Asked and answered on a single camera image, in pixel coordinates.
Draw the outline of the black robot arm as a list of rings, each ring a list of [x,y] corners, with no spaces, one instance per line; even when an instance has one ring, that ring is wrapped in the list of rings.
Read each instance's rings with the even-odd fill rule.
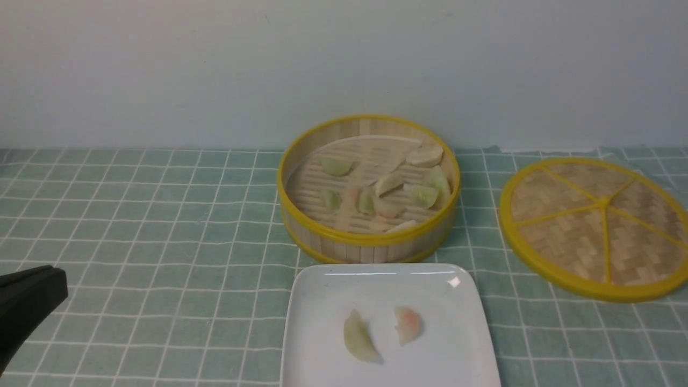
[[[1,373],[68,296],[67,274],[61,268],[45,265],[1,275]]]

